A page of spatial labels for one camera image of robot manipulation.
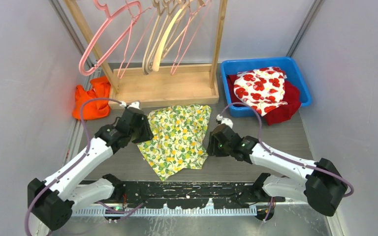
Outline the lemon print skirt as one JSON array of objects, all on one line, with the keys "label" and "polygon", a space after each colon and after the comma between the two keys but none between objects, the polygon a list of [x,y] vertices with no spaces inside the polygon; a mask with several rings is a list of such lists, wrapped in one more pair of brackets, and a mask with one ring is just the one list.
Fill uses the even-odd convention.
[{"label": "lemon print skirt", "polygon": [[200,170],[208,154],[203,146],[212,109],[208,105],[176,105],[148,114],[153,138],[138,144],[143,158],[160,180],[183,169]]}]

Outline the thin pink wire hanger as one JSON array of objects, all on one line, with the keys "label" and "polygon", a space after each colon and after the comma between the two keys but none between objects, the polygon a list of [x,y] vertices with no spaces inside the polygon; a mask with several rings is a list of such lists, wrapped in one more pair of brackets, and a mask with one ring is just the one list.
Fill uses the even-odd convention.
[{"label": "thin pink wire hanger", "polygon": [[[180,45],[179,49],[176,54],[176,58],[173,61],[170,74],[174,75],[177,68],[180,66],[182,59],[186,55],[190,45],[192,44],[193,39],[195,38],[200,26],[203,23],[203,20],[205,16],[207,15],[210,6],[211,6],[211,0],[199,0],[197,7],[192,9],[191,7],[191,1],[188,1],[188,7],[185,8],[185,12],[187,11],[189,13],[189,18],[187,21],[186,26],[183,28],[182,32],[176,37],[176,39],[180,39]],[[193,32],[189,32],[190,25],[194,21],[194,19],[198,16],[198,14],[205,8],[205,12],[202,15],[202,19],[199,21],[199,24],[197,28]]]}]

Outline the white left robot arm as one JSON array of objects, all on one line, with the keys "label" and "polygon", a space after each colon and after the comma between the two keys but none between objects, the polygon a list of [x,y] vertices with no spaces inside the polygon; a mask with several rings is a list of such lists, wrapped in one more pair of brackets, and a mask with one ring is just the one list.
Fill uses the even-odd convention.
[{"label": "white left robot arm", "polygon": [[51,231],[62,228],[72,214],[101,200],[121,201],[125,187],[121,180],[106,174],[99,180],[79,184],[99,164],[129,143],[153,138],[147,115],[136,107],[125,108],[113,124],[102,126],[87,146],[71,161],[45,180],[33,179],[27,186],[28,207]]}]

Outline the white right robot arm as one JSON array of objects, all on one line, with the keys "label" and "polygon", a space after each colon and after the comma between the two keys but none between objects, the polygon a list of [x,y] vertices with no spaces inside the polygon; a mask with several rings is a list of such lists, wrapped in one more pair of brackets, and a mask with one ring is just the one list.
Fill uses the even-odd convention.
[{"label": "white right robot arm", "polygon": [[253,194],[260,202],[271,197],[285,197],[307,202],[320,214],[333,216],[349,189],[330,160],[295,157],[258,138],[241,137],[226,124],[220,124],[210,132],[207,152],[210,156],[231,156],[237,161],[279,173],[279,176],[262,173],[257,178]]}]

